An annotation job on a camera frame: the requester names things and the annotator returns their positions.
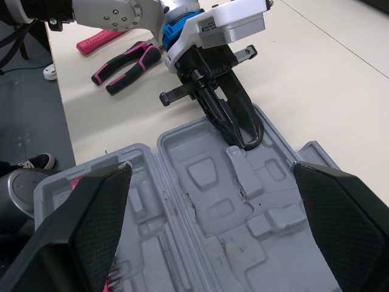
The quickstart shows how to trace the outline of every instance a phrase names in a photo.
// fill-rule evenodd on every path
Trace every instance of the gray plastic tool case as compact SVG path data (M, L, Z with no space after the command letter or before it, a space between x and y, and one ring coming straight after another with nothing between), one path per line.
M135 144L53 175L35 190L35 227L71 193L71 180L131 161L115 292L338 292L312 237L296 160L336 167L316 142L294 152L258 109L263 143L229 147L207 119L164 133L159 152Z

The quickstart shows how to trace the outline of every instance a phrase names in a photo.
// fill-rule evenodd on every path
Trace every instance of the sneaker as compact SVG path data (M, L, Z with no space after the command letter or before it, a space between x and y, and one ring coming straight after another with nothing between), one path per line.
M24 169L52 169L55 159L51 154L40 154L19 164Z

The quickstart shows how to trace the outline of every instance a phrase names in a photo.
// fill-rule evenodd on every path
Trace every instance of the table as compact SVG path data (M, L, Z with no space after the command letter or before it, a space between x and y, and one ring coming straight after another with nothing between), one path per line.
M331 24L317 9L312 12L313 4L303 5L315 2L326 7L328 0L275 1L272 10L265 13L267 29L231 45L237 51L253 44L259 52L235 72L253 102L292 148L299 150L308 141L317 140L342 170L360 177L389 204L389 79L383 74L389 70L385 66L389 63L389 44L380 42L378 37L374 42L369 37L371 54L363 59L366 49L361 46L362 41L356 44L357 38L350 36L350 24L339 20L348 11L363 14L366 10L369 15L379 15L376 24L369 23L372 29L383 23L389 27L389 17L365 5L345 1L349 7L341 5L343 10L336 10L336 21L323 9ZM208 2L200 0L205 9L226 1ZM345 17L358 23L355 18ZM334 23L339 29L336 37L331 36ZM62 33L49 32L77 164L136 142L155 151L157 138L164 131L204 115L189 98L168 108L162 106L159 94L180 85L163 62L115 97L109 96L104 86L96 87L90 76L103 63L136 41L151 38L149 32L135 30L88 58L81 56L75 44L99 31L70 24L64 26Z

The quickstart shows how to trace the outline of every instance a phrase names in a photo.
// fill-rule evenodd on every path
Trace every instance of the pliers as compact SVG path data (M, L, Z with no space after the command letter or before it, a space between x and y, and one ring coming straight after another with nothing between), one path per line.
M102 85L108 78L124 65L139 61L126 73L106 86L110 95L114 96L129 85L133 84L152 64L161 58L160 47L155 38L148 41L139 41L126 52L104 64L93 76L96 85Z

